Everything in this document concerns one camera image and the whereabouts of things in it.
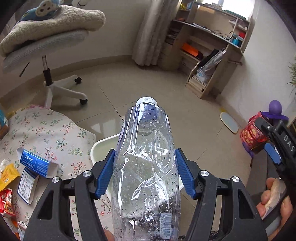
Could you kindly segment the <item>person's right hand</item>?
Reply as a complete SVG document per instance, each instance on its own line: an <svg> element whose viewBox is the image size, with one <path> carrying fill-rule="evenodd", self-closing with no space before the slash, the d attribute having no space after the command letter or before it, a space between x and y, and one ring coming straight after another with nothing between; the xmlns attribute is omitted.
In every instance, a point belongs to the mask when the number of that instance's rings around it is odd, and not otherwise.
<svg viewBox="0 0 296 241"><path fill-rule="evenodd" d="M280 201L286 190L282 180L268 178L266 186L267 189L262 193L261 201L256 208L264 222L268 240L273 240L291 216L293 206L289 196Z"/></svg>

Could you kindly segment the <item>person's left hand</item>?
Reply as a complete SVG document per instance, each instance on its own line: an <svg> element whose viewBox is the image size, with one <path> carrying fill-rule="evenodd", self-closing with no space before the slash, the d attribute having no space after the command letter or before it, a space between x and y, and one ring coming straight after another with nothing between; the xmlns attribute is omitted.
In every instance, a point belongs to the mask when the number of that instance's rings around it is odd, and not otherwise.
<svg viewBox="0 0 296 241"><path fill-rule="evenodd" d="M104 230L108 241L115 241L114 235L109 230Z"/></svg>

